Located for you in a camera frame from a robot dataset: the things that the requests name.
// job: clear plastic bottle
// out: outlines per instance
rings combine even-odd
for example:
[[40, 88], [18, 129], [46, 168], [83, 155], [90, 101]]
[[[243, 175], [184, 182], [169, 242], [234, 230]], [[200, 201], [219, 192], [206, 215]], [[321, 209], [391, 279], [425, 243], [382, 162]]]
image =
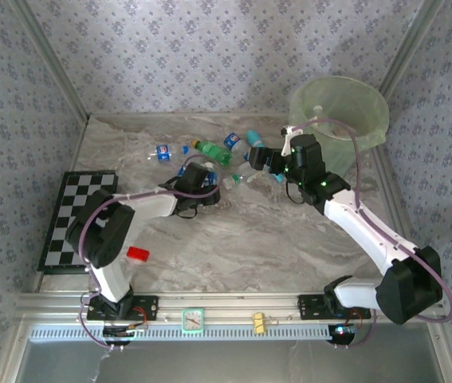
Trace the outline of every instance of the clear plastic bottle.
[[252, 180], [255, 180], [259, 176], [262, 176], [263, 173], [264, 172], [259, 172], [256, 169], [252, 169], [250, 164], [248, 162], [245, 162], [238, 166], [231, 176], [227, 176], [222, 181], [222, 184], [224, 185], [224, 188], [229, 190], [239, 184], [247, 184], [249, 182], [252, 182]]
[[221, 148], [210, 141], [192, 141], [192, 146], [199, 150], [202, 154], [216, 159], [222, 166], [229, 165], [231, 160], [231, 152], [227, 149]]
[[238, 134], [232, 132], [224, 140], [224, 145], [231, 150], [233, 154], [243, 156], [243, 159], [247, 161], [249, 159], [250, 146], [244, 140], [242, 140]]
[[156, 145], [147, 155], [147, 160], [152, 162], [172, 162], [179, 164], [190, 155], [189, 149], [190, 148], [187, 145]]

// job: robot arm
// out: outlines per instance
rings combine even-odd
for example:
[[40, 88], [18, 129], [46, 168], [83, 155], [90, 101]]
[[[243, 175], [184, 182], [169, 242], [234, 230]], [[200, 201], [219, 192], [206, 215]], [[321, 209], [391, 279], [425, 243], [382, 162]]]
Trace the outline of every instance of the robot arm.
[[[371, 257], [382, 278], [362, 280], [344, 276], [324, 288], [324, 300], [332, 313], [344, 308], [382, 310], [394, 323], [403, 324], [442, 299], [442, 288], [402, 248], [415, 254], [440, 274], [440, 258], [430, 247], [418, 249], [393, 232], [362, 203], [338, 175], [325, 171], [321, 147], [313, 135], [288, 127], [283, 149], [252, 148], [249, 162], [257, 170], [283, 173], [298, 185], [304, 201], [341, 226]], [[363, 217], [366, 215], [380, 230]]]
[[[133, 290], [121, 269], [120, 255], [136, 239], [140, 224], [147, 219], [179, 215], [189, 209], [197, 212], [198, 205], [216, 204], [220, 200], [220, 191], [206, 198], [187, 198], [177, 193], [167, 193], [167, 190], [192, 195], [211, 192], [211, 189], [216, 188], [214, 185], [202, 186], [208, 173], [207, 168], [190, 163], [181, 177], [175, 177], [155, 189], [165, 190], [165, 193], [112, 203], [92, 222], [85, 236], [84, 251], [101, 287], [100, 301], [110, 316], [124, 318], [132, 308]], [[113, 197], [100, 189], [88, 198], [66, 231], [66, 240], [74, 251], [78, 249], [81, 233], [89, 217]]]

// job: yellow clip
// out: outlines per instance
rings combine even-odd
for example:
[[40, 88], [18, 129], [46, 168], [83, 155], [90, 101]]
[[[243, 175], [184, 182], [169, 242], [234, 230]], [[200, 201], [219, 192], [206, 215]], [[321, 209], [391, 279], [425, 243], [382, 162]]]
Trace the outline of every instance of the yellow clip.
[[252, 316], [252, 319], [254, 320], [254, 333], [265, 334], [266, 333], [265, 315], [263, 313], [256, 313]]

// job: green plastic bottle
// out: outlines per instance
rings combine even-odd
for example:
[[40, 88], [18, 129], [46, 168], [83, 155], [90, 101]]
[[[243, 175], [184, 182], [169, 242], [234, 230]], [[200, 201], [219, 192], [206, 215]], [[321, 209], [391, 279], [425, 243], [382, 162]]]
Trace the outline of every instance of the green plastic bottle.
[[229, 150], [221, 148], [210, 141], [202, 142], [199, 140], [193, 140], [192, 146], [194, 146], [194, 148], [199, 150], [202, 154], [215, 158], [222, 166], [229, 165], [229, 161], [232, 156]]

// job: plastic bottle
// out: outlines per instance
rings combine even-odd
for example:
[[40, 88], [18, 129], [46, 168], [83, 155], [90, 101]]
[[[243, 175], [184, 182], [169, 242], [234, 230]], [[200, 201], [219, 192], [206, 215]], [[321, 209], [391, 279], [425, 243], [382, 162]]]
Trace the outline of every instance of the plastic bottle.
[[222, 166], [229, 165], [231, 160], [231, 152], [227, 149], [221, 148], [210, 141], [193, 140], [192, 146], [199, 150], [202, 154], [216, 159]]
[[189, 147], [186, 145], [161, 144], [156, 145], [147, 156], [147, 160], [153, 162], [183, 162], [189, 156]]
[[239, 153], [243, 156], [243, 159], [247, 161], [249, 159], [250, 146], [242, 140], [238, 134], [232, 132], [224, 140], [224, 145], [231, 150], [232, 153]]
[[218, 183], [218, 176], [216, 172], [211, 171], [213, 170], [213, 164], [211, 162], [205, 162], [204, 166], [210, 169], [210, 172], [205, 178], [203, 186], [216, 185]]
[[[253, 148], [264, 148], [266, 146], [263, 144], [259, 133], [255, 130], [249, 130], [247, 132], [247, 141], [249, 141], [249, 144], [251, 144]], [[272, 174], [272, 176], [279, 182], [284, 181], [284, 176], [282, 174]]]
[[222, 181], [222, 184], [224, 185], [224, 188], [229, 190], [241, 183], [249, 183], [259, 176], [262, 176], [263, 173], [264, 172], [259, 172], [255, 169], [252, 169], [250, 164], [248, 162], [245, 162], [238, 166], [231, 176], [227, 176]]

